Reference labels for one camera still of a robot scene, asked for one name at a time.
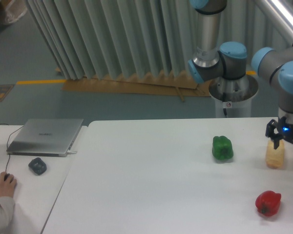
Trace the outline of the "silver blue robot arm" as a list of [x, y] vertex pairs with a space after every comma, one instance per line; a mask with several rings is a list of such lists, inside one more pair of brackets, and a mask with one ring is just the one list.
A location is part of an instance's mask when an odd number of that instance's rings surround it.
[[[258, 85], [246, 75], [245, 46], [238, 42], [216, 45], [220, 15], [227, 2], [193, 0], [190, 4], [203, 24], [196, 52], [188, 61], [193, 79], [197, 83], [217, 79], [219, 87], [211, 89], [210, 93], [224, 103], [234, 98], [252, 98]], [[262, 48], [251, 60], [257, 75], [279, 93], [278, 119], [267, 124], [265, 133], [273, 141], [274, 148], [278, 148], [281, 140], [293, 144], [293, 7], [280, 0], [257, 0], [255, 4], [291, 44], [290, 48], [281, 52], [269, 47]]]

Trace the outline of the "person's hand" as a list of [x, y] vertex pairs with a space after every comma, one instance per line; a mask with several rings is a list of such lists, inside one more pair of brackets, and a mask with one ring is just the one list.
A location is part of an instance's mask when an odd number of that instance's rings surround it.
[[1, 172], [0, 173], [0, 197], [13, 198], [14, 193], [15, 193], [15, 187], [16, 187], [16, 184], [17, 184], [17, 180], [15, 179], [15, 177], [13, 175], [14, 179], [13, 179], [13, 181], [11, 183], [4, 182], [4, 176], [6, 174], [7, 174], [7, 172]]

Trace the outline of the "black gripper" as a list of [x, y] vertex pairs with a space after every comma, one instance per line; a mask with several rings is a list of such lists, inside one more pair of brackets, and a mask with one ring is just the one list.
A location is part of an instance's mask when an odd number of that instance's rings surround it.
[[274, 149], [279, 147], [282, 139], [293, 144], [293, 124], [287, 121], [286, 117], [281, 117], [278, 118], [278, 122], [272, 119], [266, 125], [265, 136], [271, 139]]

